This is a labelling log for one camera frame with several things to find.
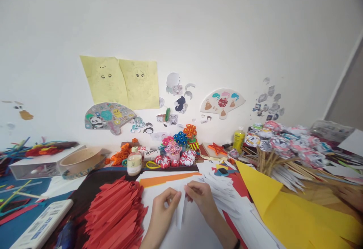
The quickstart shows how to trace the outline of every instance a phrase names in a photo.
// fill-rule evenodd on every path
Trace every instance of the yellow bottle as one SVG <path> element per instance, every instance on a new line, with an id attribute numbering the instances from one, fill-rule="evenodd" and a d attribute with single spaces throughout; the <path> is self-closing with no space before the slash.
<path id="1" fill-rule="evenodd" d="M 246 133 L 243 132 L 243 126 L 238 127 L 238 130 L 234 133 L 233 138 L 233 148 L 235 148 L 238 153 L 242 153 L 243 141 L 245 140 Z"/>

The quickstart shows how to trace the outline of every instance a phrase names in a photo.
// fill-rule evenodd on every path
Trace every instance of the panda sticker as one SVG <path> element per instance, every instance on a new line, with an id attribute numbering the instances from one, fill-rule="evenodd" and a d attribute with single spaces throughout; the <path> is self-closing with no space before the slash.
<path id="1" fill-rule="evenodd" d="M 93 129 L 104 128 L 104 124 L 106 124 L 99 117 L 90 117 L 89 120 Z"/>

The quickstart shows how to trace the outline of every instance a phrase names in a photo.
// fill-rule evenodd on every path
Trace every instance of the yellow paper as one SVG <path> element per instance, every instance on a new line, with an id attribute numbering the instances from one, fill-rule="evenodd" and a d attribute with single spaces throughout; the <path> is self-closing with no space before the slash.
<path id="1" fill-rule="evenodd" d="M 286 194 L 287 199 L 312 214 L 317 222 L 329 227 L 338 236 L 362 245 L 363 227 L 353 216 L 306 201 L 296 195 L 281 193 Z"/>
<path id="2" fill-rule="evenodd" d="M 125 78 L 129 107 L 133 110 L 160 108 L 156 61 L 119 59 L 119 66 Z"/>
<path id="3" fill-rule="evenodd" d="M 353 217 L 281 192 L 282 184 L 237 161 L 238 170 L 261 218 L 287 248 L 350 248 L 362 226 Z"/>
<path id="4" fill-rule="evenodd" d="M 115 102 L 129 107 L 126 84 L 115 57 L 80 56 L 95 104 Z"/>
<path id="5" fill-rule="evenodd" d="M 236 161 L 236 163 L 254 204 L 263 218 L 268 206 L 275 199 L 283 184 L 242 162 Z"/>

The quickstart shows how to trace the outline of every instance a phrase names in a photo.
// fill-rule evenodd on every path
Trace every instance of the hand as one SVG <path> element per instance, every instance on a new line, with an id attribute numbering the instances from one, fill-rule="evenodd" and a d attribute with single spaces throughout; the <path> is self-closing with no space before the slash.
<path id="1" fill-rule="evenodd" d="M 219 211 L 214 202 L 211 187 L 206 183 L 191 181 L 184 186 L 184 190 L 188 201 L 195 201 L 207 224 L 213 227 L 218 218 Z"/>
<path id="2" fill-rule="evenodd" d="M 171 219 L 174 211 L 178 207 L 181 196 L 181 192 L 168 188 L 162 194 L 154 198 L 149 228 L 140 249 L 154 249 L 160 247 L 169 229 Z"/>
<path id="3" fill-rule="evenodd" d="M 237 238 L 214 202 L 211 187 L 206 183 L 191 181 L 184 186 L 188 201 L 195 202 L 205 221 L 214 231 L 224 249 L 234 248 Z"/>

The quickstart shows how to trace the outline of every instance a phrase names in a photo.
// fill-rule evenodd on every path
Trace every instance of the white bottle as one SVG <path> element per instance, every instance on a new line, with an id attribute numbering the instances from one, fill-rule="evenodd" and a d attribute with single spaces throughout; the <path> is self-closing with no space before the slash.
<path id="1" fill-rule="evenodd" d="M 137 146 L 132 147 L 131 154 L 127 157 L 127 173 L 129 176 L 138 175 L 142 168 L 142 156 L 137 151 Z"/>

